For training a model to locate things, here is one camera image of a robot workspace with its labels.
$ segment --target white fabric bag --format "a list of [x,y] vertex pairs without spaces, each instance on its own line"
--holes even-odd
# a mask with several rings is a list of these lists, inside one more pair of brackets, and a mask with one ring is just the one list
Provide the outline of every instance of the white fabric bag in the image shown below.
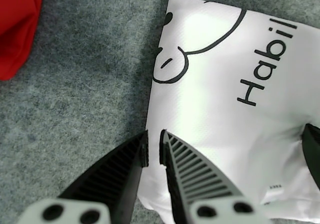
[[138,197],[174,223],[163,129],[191,144],[269,218],[320,223],[304,125],[320,127],[320,30],[201,0],[169,0],[147,116]]

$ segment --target gray carpet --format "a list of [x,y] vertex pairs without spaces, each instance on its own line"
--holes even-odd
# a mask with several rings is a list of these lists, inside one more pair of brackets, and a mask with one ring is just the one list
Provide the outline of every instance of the gray carpet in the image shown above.
[[[167,1],[43,0],[28,62],[0,82],[1,224],[144,130]],[[320,0],[209,1],[320,28]],[[162,221],[137,201],[132,223]]]

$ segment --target red object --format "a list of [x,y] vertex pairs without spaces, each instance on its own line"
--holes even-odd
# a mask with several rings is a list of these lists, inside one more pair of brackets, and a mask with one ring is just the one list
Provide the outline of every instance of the red object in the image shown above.
[[0,0],[0,80],[12,78],[31,51],[42,0]]

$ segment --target black lettering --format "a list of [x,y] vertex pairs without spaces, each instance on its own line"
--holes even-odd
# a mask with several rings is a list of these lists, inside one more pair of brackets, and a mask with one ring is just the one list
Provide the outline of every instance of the black lettering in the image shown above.
[[256,106],[257,104],[255,102],[249,101],[249,95],[250,95],[251,90],[253,88],[258,88],[260,90],[264,90],[265,89],[264,86],[258,85],[256,83],[250,82],[248,80],[242,80],[242,79],[240,80],[240,83],[245,84],[245,85],[249,85],[249,88],[245,94],[245,96],[246,96],[245,99],[237,98],[237,100],[242,103],[248,104],[248,105]]
[[297,26],[288,24],[288,23],[286,23],[286,22],[282,22],[282,21],[280,21],[280,20],[270,19],[270,21],[275,22],[275,23],[278,23],[278,24],[280,24],[280,25],[284,25],[284,26],[293,28],[293,29],[297,29]]
[[[274,54],[274,53],[271,52],[271,47],[273,45],[276,45],[276,44],[280,44],[282,46],[282,50],[278,54]],[[283,55],[285,51],[286,51],[286,45],[285,45],[285,43],[283,41],[281,41],[281,40],[273,40],[267,45],[266,52],[262,52],[260,50],[255,50],[254,52],[256,54],[258,54],[258,55],[262,55],[262,56],[268,57],[270,59],[279,61],[280,60],[280,56]]]
[[293,35],[290,35],[290,34],[288,34],[286,32],[280,31],[280,30],[277,30],[276,33],[279,34],[279,35],[286,36],[286,37],[288,37],[290,39],[293,37]]
[[[259,69],[260,69],[261,66],[266,66],[266,67],[269,67],[269,68],[270,68],[270,73],[269,73],[269,75],[263,77],[263,76],[261,76],[261,75],[259,74]],[[269,63],[264,62],[264,61],[259,61],[259,65],[254,69],[254,70],[255,70],[255,71],[254,71],[254,76],[255,76],[257,79],[259,79],[259,80],[268,80],[268,79],[271,77],[272,71],[273,71],[275,68],[276,68],[275,65],[269,64]]]

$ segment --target cartoon face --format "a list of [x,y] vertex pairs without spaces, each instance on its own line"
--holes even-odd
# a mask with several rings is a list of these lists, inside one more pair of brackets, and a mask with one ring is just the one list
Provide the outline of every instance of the cartoon face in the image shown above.
[[205,53],[238,27],[246,11],[199,0],[169,0],[159,42],[153,80],[160,84],[179,81],[189,67],[189,55]]

